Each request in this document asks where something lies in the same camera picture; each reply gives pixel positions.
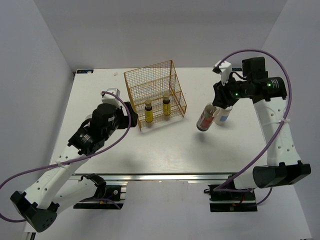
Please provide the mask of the white bead jar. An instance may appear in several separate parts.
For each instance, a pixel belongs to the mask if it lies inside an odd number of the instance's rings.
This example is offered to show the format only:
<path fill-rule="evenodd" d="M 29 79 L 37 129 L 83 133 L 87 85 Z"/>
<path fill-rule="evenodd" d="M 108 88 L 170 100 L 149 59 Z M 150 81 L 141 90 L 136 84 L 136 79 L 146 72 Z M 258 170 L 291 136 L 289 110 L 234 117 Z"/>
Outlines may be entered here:
<path fill-rule="evenodd" d="M 217 115 L 214 119 L 214 123 L 218 126 L 222 126 L 225 124 L 225 122 L 227 121 L 229 115 L 230 115 L 230 112 L 232 111 L 233 107 L 232 106 L 229 106 L 227 108 L 221 108 L 219 107 L 217 110 Z"/>

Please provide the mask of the yellow label bottle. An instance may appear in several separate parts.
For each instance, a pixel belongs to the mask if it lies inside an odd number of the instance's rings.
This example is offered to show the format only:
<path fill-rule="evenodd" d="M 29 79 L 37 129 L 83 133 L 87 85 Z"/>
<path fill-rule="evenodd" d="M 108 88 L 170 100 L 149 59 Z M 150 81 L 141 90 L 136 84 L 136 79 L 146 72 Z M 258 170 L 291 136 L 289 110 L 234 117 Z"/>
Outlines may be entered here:
<path fill-rule="evenodd" d="M 147 123 L 151 123 L 153 121 L 153 108 L 152 108 L 152 101 L 150 99 L 147 99 L 145 101 L 144 114 L 145 114 L 145 121 Z"/>
<path fill-rule="evenodd" d="M 170 95 L 165 92 L 162 99 L 162 110 L 165 116 L 169 116 L 171 114 L 171 101 Z"/>

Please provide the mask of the red label sauce bottle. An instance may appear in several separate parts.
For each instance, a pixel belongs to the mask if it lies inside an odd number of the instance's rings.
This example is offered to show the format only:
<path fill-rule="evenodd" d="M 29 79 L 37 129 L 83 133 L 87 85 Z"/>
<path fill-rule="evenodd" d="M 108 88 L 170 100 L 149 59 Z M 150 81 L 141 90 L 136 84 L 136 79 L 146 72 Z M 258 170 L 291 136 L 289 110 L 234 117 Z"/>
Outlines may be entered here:
<path fill-rule="evenodd" d="M 216 113 L 217 108 L 213 106 L 211 103 L 208 103 L 203 109 L 196 123 L 196 127 L 198 128 L 198 130 L 201 132 L 207 131 L 211 127 Z"/>

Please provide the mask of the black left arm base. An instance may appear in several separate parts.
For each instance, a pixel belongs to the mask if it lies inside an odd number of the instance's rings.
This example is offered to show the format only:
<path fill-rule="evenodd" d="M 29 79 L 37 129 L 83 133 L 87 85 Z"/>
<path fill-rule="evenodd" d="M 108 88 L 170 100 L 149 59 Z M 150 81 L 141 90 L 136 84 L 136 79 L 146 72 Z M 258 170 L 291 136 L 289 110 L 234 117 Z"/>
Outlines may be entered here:
<path fill-rule="evenodd" d="M 99 183 L 100 186 L 96 190 L 93 197 L 81 200 L 73 206 L 73 209 L 121 210 L 126 199 L 127 184 L 113 184 L 107 183 L 106 181 L 102 183 L 103 179 L 100 176 L 95 176 L 94 174 L 92 174 L 91 176 L 82 175 L 79 181 L 89 179 L 89 177 L 91 177 L 94 180 L 97 180 L 94 183 Z"/>

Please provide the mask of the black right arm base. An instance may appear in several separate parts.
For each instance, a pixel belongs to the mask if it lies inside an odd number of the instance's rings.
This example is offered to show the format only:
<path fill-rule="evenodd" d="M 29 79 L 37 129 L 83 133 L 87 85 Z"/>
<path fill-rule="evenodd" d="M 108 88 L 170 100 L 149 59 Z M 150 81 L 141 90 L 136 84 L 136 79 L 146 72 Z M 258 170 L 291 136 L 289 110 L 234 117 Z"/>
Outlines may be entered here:
<path fill-rule="evenodd" d="M 218 192 L 214 191 L 217 184 L 208 185 L 203 190 L 209 197 L 211 213 L 245 213 L 257 212 L 256 196 L 249 192 Z"/>

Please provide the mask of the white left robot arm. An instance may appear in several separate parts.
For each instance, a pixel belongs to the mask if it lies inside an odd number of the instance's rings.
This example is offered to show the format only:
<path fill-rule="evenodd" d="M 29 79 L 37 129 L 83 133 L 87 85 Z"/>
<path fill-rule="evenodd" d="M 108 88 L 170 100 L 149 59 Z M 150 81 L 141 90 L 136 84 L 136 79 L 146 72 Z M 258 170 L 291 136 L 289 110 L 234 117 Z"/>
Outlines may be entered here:
<path fill-rule="evenodd" d="M 106 194 L 106 182 L 96 173 L 83 175 L 78 183 L 68 189 L 62 186 L 75 171 L 101 149 L 116 130 L 137 125 L 138 114 L 131 103 L 115 106 L 101 103 L 92 116 L 82 122 L 68 140 L 61 159 L 72 163 L 58 163 L 47 170 L 34 184 L 24 191 L 15 191 L 10 200 L 20 215 L 41 233 L 48 229 L 58 214 L 82 200 L 102 199 Z"/>

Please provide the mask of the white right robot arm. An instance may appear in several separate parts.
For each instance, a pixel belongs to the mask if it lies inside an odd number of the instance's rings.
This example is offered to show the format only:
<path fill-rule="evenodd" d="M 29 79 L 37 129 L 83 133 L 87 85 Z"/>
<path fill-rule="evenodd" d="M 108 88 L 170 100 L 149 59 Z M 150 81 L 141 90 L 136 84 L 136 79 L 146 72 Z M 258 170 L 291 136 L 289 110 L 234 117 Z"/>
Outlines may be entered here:
<path fill-rule="evenodd" d="M 270 77 L 264 57 L 242 61 L 242 76 L 235 80 L 231 64 L 217 63 L 213 72 L 221 75 L 214 84 L 213 106 L 232 107 L 240 99 L 251 99 L 266 146 L 242 170 L 231 176 L 215 192 L 226 192 L 236 200 L 244 192 L 256 188 L 293 185 L 311 173 L 311 166 L 302 163 L 289 125 L 288 114 L 292 103 L 290 78 Z"/>

